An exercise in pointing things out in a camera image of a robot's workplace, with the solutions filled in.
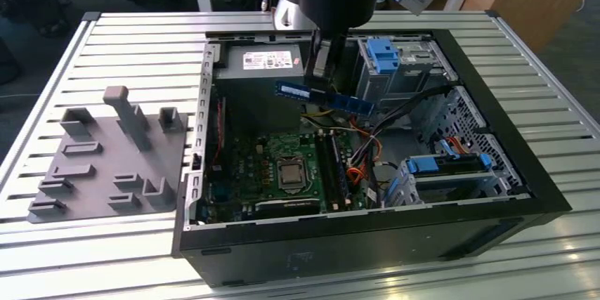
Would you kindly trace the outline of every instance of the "white label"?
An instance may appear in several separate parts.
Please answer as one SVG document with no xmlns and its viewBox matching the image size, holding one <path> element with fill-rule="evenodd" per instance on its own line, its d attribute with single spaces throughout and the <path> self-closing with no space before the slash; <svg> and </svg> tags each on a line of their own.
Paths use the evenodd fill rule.
<svg viewBox="0 0 600 300">
<path fill-rule="evenodd" d="M 292 52 L 248 52 L 244 54 L 244 70 L 276 70 L 294 68 Z"/>
<path fill-rule="evenodd" d="M 370 197 L 374 202 L 378 201 L 378 193 L 371 188 L 367 189 L 367 197 Z"/>
<path fill-rule="evenodd" d="M 283 91 L 284 93 L 291 93 L 291 94 L 303 96 L 303 97 L 306 97 L 306 98 L 310 98 L 310 97 L 311 97 L 311 93 L 308 93 L 307 91 L 303 91 L 303 90 L 300 90 L 300 89 L 296 89 L 296 88 L 292 88 L 292 87 L 288 87 L 288 86 L 282 86 L 282 91 Z"/>
</svg>

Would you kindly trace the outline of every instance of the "metal chassis frame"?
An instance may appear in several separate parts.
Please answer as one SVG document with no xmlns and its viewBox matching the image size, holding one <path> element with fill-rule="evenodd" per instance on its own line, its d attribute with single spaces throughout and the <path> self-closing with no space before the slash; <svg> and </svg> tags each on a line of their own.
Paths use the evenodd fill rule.
<svg viewBox="0 0 600 300">
<path fill-rule="evenodd" d="M 372 30 L 356 30 L 354 34 L 368 35 Z M 475 221 L 488 219 L 487 214 L 494 215 L 492 218 L 498 219 L 515 219 L 522 216 L 534 216 L 535 220 L 528 223 L 520 224 L 511 229 L 508 233 L 514 234 L 518 230 L 534 225 L 542 225 L 555 218 L 558 218 L 564 212 L 571 210 L 571 206 L 560 193 L 555 182 L 552 181 L 548 173 L 546 172 L 539 159 L 531 151 L 527 142 L 524 141 L 507 113 L 504 112 L 500 103 L 494 97 L 488 86 L 486 85 L 483 78 L 480 77 L 470 59 L 467 58 L 463 49 L 460 48 L 452 34 L 447 30 L 398 30 L 387 31 L 378 30 L 379 35 L 394 34 L 431 34 L 436 40 L 442 51 L 447 57 L 452 68 L 456 73 L 460 74 L 460 80 L 466 87 L 467 92 L 479 107 L 479 111 L 487 120 L 490 129 L 492 130 L 496 139 L 502 142 L 504 152 L 510 155 L 514 161 L 514 166 L 522 168 L 520 177 L 526 181 L 530 187 L 530 191 L 534 193 L 535 198 L 524 200 L 511 200 L 506 203 L 487 203 L 487 204 L 471 204 L 460 205 L 456 208 L 434 208 L 434 209 L 414 209 L 404 210 L 403 212 L 380 213 L 380 210 L 367 211 L 366 214 L 352 217 L 352 225 L 343 225 L 340 218 L 334 216 L 326 216 L 319 219 L 308 219 L 303 222 L 276 222 L 263 223 L 260 225 L 260 231 L 256 231 L 255 226 L 210 226 L 203 229 L 202 233 L 195 233 L 194 228 L 180 227 L 175 229 L 175 241 L 180 244 L 182 251 L 195 249 L 210 249 L 215 247 L 224 247 L 230 245 L 244 244 L 248 242 L 270 242 L 278 240 L 292 240 L 303 237 L 320 237 L 326 235 L 342 235 L 344 233 L 376 231 L 386 228 L 410 228 L 412 226 L 427 226 L 435 224 L 443 224 L 458 221 Z M 266 37 L 275 32 L 262 32 L 255 34 L 254 32 L 227 32 L 224 35 L 231 38 L 232 35 L 254 37 Z M 219 32 L 211 32 L 207 34 L 207 38 L 211 41 L 218 40 L 222 37 Z M 339 227 L 332 230 L 330 221 L 338 219 Z M 295 227 L 296 233 L 291 234 L 291 226 Z M 499 238 L 504 237 L 504 233 L 500 237 L 492 239 L 487 244 L 480 246 L 474 252 L 468 254 L 459 253 L 455 258 L 460 258 L 466 255 L 480 254 L 484 250 L 498 242 Z"/>
</svg>

